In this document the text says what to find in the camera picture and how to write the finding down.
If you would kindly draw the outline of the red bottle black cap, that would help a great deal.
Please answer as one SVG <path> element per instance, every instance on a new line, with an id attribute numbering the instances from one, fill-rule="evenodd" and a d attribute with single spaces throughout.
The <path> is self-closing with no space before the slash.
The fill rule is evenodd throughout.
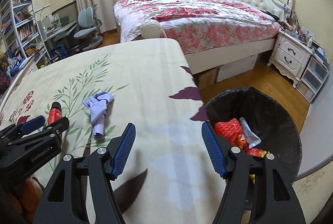
<path id="1" fill-rule="evenodd" d="M 62 118 L 62 107 L 57 101 L 53 102 L 48 113 L 47 124 L 50 125 Z"/>

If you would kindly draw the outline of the red plastic bag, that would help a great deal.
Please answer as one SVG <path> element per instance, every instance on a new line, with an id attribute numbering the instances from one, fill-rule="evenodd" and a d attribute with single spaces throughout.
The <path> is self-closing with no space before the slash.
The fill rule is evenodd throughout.
<path id="1" fill-rule="evenodd" d="M 264 157 L 267 154 L 267 151 L 259 148 L 251 148 L 247 151 L 247 155 L 254 157 Z"/>

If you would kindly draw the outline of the plastic drawer storage unit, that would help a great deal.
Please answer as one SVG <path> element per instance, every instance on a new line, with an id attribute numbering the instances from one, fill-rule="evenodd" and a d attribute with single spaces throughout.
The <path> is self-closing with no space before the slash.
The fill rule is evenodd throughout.
<path id="1" fill-rule="evenodd" d="M 311 103 L 320 92 L 329 74 L 327 64 L 316 54 L 311 56 L 305 68 L 300 82 L 297 84 L 297 91 Z"/>

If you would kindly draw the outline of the white nightstand with drawers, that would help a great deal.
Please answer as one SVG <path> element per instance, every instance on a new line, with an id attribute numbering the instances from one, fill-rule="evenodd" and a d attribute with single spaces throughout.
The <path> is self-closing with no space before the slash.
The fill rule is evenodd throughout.
<path id="1" fill-rule="evenodd" d="M 312 54 L 311 47 L 280 30 L 267 66 L 274 65 L 282 76 L 293 81 L 295 89 Z"/>

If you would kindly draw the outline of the grey study desk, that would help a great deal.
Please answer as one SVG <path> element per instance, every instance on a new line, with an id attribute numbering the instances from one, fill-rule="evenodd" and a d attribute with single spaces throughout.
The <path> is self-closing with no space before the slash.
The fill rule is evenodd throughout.
<path id="1" fill-rule="evenodd" d="M 48 51 L 49 57 L 52 57 L 51 50 L 61 43 L 67 51 L 70 49 L 68 36 L 70 36 L 70 34 L 76 29 L 77 26 L 77 21 L 73 21 L 65 26 L 62 26 L 56 30 L 53 29 L 46 33 L 42 21 L 38 20 L 37 27 L 41 34 L 41 38 L 46 47 L 46 50 Z"/>

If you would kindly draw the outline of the white bookshelf with books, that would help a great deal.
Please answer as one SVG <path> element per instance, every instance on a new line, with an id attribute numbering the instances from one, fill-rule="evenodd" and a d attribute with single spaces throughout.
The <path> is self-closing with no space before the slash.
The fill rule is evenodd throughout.
<path id="1" fill-rule="evenodd" d="M 32 57 L 38 68 L 50 58 L 33 0 L 1 0 L 1 36 L 11 57 Z"/>

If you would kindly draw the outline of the pink floral quilt bed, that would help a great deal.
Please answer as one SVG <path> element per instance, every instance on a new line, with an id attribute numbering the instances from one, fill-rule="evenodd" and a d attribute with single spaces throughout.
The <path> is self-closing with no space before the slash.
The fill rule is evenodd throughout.
<path id="1" fill-rule="evenodd" d="M 278 34 L 273 17 L 233 0 L 119 0 L 113 7 L 120 40 L 141 35 L 145 21 L 157 21 L 184 54 L 262 41 Z"/>

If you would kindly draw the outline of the floral cream bed sheet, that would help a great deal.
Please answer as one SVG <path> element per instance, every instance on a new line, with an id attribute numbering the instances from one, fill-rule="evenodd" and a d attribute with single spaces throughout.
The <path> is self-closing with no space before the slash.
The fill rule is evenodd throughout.
<path id="1" fill-rule="evenodd" d="M 110 92 L 104 137 L 95 140 L 89 96 Z M 126 223 L 212 223 L 225 181 L 203 139 L 203 102 L 179 44 L 172 39 L 120 43 L 77 54 L 28 74 L 1 109 L 1 126 L 47 116 L 58 101 L 70 128 L 63 153 L 87 156 L 121 135 L 136 138 L 112 188 Z"/>

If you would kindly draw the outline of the red foam fruit net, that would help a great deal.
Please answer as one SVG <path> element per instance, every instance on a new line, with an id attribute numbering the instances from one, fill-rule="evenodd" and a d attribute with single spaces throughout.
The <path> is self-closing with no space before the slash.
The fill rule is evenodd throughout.
<path id="1" fill-rule="evenodd" d="M 243 129 L 237 119 L 231 119 L 228 122 L 217 122 L 214 125 L 216 134 L 223 136 L 230 144 L 243 146 L 246 144 Z"/>

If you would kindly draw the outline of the black lined trash bin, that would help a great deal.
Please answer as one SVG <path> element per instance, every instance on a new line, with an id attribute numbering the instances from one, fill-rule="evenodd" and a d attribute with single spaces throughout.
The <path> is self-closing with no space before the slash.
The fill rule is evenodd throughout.
<path id="1" fill-rule="evenodd" d="M 301 140 L 292 117 L 276 100 L 253 87 L 234 88 L 211 99 L 205 110 L 212 125 L 244 118 L 261 139 L 257 147 L 273 153 L 289 180 L 295 181 L 302 158 Z"/>

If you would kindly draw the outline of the light blue desk chair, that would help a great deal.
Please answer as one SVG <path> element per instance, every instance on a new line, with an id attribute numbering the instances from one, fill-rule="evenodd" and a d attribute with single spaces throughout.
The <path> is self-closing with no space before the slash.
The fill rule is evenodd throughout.
<path id="1" fill-rule="evenodd" d="M 91 7 L 81 10 L 78 14 L 78 25 L 81 29 L 73 37 L 82 40 L 82 42 L 74 48 L 77 53 L 98 47 L 103 41 L 103 37 L 99 34 L 102 21 L 96 16 L 96 9 L 97 4 L 93 4 Z"/>

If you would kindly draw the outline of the white round bed post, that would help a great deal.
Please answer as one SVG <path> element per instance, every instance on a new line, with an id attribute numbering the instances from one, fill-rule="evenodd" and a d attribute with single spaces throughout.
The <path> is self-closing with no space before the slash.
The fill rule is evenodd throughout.
<path id="1" fill-rule="evenodd" d="M 165 31 L 156 20 L 146 20 L 140 26 L 140 34 L 144 39 L 165 38 Z"/>

